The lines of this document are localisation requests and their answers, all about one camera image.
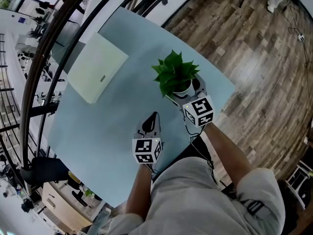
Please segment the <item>office desk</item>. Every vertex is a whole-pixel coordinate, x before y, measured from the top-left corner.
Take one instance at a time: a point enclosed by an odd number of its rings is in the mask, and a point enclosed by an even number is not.
[[[217,114],[235,87],[190,46],[126,9],[119,8],[99,34],[129,58],[95,104],[86,103],[71,85],[67,86],[48,143],[87,187],[117,206],[127,200],[138,169],[132,155],[132,138],[143,117],[153,111],[160,114],[161,138],[165,143],[155,169],[165,168],[190,142],[182,113],[170,100],[162,98],[158,83],[153,81],[157,73],[151,65],[156,65],[158,58],[164,59],[172,49],[182,52],[184,62],[194,60]],[[190,122],[187,124],[190,132],[200,131]]]

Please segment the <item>wooden floor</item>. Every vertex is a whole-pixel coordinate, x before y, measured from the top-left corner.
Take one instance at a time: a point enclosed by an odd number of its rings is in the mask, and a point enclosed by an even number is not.
[[[303,45],[296,33],[288,32],[288,20],[293,22],[294,16],[304,33],[310,58],[313,23],[299,7],[283,14],[289,1],[271,14],[267,0],[245,0],[242,8],[239,0],[190,0],[165,27],[236,86],[216,125],[254,166],[272,168],[278,179],[291,173],[304,154],[302,140],[313,115],[307,83],[313,94],[313,65],[305,68]],[[220,177],[229,183],[212,148],[210,152]]]

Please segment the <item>table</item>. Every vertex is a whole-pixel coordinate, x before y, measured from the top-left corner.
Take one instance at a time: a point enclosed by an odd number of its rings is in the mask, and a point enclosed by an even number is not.
[[[162,98],[158,83],[153,81],[157,74],[151,65],[157,64],[157,58],[164,59],[173,49],[182,51],[184,62],[194,60],[199,64],[199,74],[206,81],[216,113],[235,86],[183,41],[126,9],[118,8],[99,34],[129,58],[95,104],[86,103],[70,84],[67,86],[48,143],[88,188],[117,206],[127,199],[138,169],[132,155],[132,138],[143,117],[153,111],[160,114],[165,143],[155,169],[165,168],[190,142],[179,108]],[[199,131],[189,122],[188,128]]]

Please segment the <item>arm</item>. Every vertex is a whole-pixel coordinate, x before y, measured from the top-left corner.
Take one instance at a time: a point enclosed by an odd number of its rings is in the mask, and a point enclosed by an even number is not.
[[[207,124],[204,129],[226,172],[235,186],[252,171],[252,167],[241,149],[235,145],[213,123]]]
[[[151,171],[141,164],[127,200],[126,213],[138,214],[145,220],[150,208],[150,190]]]

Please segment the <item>shoe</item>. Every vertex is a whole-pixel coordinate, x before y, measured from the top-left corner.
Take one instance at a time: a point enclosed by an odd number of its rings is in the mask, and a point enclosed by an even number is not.
[[[269,5],[269,6],[268,6],[268,11],[269,11],[270,13],[273,13],[273,12],[274,12],[274,7],[271,6],[271,5]]]

